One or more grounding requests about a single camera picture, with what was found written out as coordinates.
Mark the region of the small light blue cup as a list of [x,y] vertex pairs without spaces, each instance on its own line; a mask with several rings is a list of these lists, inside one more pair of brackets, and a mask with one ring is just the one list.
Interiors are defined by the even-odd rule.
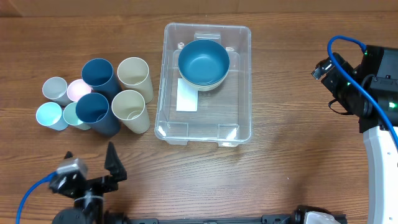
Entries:
[[62,131],[68,127],[68,123],[63,117],[62,107],[54,102],[42,104],[36,111],[37,122],[47,128]]

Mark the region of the small pink cup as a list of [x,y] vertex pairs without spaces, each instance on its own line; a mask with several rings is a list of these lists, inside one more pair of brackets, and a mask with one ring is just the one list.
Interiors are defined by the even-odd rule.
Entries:
[[67,96],[73,102],[77,102],[81,97],[91,92],[92,88],[83,79],[72,81],[67,88]]

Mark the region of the small grey cup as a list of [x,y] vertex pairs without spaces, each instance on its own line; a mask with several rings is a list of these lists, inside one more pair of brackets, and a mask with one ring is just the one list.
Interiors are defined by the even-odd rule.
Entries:
[[61,77],[49,78],[42,87],[44,97],[59,105],[66,106],[72,102],[67,95],[68,84]]

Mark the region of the dark blue bowl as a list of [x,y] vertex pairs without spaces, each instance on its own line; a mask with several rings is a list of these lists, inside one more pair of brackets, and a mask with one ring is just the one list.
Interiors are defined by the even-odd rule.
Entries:
[[227,76],[230,59],[226,49],[219,43],[194,40],[187,44],[178,56],[178,69],[186,81],[198,86],[219,83]]

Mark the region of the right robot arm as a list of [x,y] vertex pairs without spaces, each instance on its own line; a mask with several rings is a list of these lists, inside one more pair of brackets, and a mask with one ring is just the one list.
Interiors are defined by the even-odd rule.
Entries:
[[330,58],[320,61],[312,75],[333,95],[343,115],[359,118],[369,167],[368,223],[397,223],[397,146],[369,94],[397,126],[397,50],[372,46],[361,63],[352,67],[341,55],[334,57],[342,69],[364,89],[364,93],[343,77]]

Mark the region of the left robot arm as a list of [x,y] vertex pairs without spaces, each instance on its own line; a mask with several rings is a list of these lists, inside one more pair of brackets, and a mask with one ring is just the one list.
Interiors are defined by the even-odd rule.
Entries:
[[68,151],[50,178],[49,189],[73,199],[72,208],[57,213],[53,223],[130,223],[123,213],[104,211],[104,194],[118,190],[118,183],[127,179],[127,172],[119,160],[112,142],[108,143],[104,168],[108,175],[88,179],[88,168],[83,160]]

